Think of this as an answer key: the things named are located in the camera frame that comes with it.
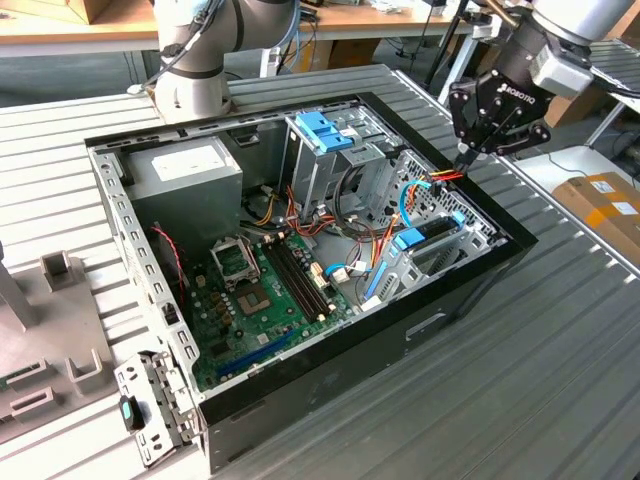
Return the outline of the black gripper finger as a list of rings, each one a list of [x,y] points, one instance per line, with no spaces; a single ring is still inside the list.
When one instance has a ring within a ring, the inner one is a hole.
[[[546,143],[550,139],[549,130],[540,122],[514,131],[508,131],[505,127],[490,128],[486,133],[476,134],[465,141],[468,150],[464,153],[464,171],[476,160],[484,159],[488,155],[504,156],[517,153]]]
[[[449,91],[449,108],[459,153],[454,160],[456,171],[467,171],[473,162],[490,153],[493,146],[492,117],[486,112],[490,102],[489,82],[485,73],[468,82],[454,82]]]

